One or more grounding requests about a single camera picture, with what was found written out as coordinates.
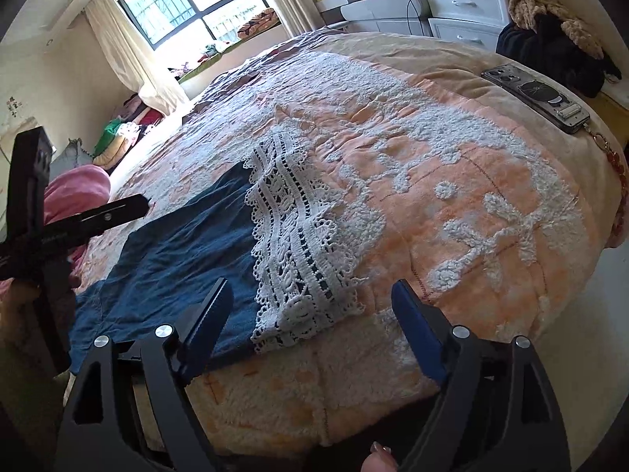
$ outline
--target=window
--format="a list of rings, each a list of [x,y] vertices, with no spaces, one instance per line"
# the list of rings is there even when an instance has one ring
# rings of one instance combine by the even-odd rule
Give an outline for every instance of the window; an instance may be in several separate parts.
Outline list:
[[[196,61],[217,41],[237,42],[238,29],[268,7],[265,0],[119,0],[168,67]]]

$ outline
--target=lace trim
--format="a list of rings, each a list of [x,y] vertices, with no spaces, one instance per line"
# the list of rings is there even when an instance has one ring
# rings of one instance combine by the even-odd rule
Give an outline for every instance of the lace trim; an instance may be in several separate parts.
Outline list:
[[[344,193],[321,181],[291,132],[271,132],[244,166],[253,169],[245,203],[253,208],[257,241],[256,352],[291,346],[360,314],[361,279],[353,277],[359,258],[332,212]]]

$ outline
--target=black mount arm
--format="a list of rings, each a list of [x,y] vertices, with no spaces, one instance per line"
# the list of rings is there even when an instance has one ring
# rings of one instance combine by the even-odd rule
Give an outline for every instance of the black mount arm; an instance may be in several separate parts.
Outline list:
[[[40,288],[24,317],[35,330],[28,354],[50,376],[70,366],[70,317],[53,311],[55,302],[74,296],[69,283],[68,251],[106,230],[141,218],[149,210],[142,195],[44,225],[44,193],[50,178],[52,146],[42,127],[19,133],[13,145],[6,208],[7,238],[0,243],[0,280],[18,278]]]
[[[422,303],[405,280],[391,298],[419,366],[441,385],[400,472],[570,472],[561,411],[526,337],[478,339]]]
[[[219,278],[202,303],[142,340],[98,337],[65,407],[55,470],[221,470],[185,386],[202,373],[233,305],[231,287]],[[167,455],[150,451],[144,440],[131,384],[140,374]]]

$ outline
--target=phone case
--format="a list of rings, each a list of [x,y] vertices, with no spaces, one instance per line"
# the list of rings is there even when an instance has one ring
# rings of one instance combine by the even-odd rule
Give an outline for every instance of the phone case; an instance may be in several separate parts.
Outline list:
[[[510,92],[569,135],[590,119],[579,103],[515,65],[499,65],[480,76]]]

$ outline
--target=fingernail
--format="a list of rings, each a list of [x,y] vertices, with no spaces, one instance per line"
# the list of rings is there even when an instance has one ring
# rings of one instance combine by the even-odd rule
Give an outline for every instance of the fingernail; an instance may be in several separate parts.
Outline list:
[[[378,442],[374,442],[371,444],[371,452],[377,453],[380,456],[380,459],[389,466],[397,468],[397,461],[395,461],[395,458],[391,455],[391,448],[383,447]]]

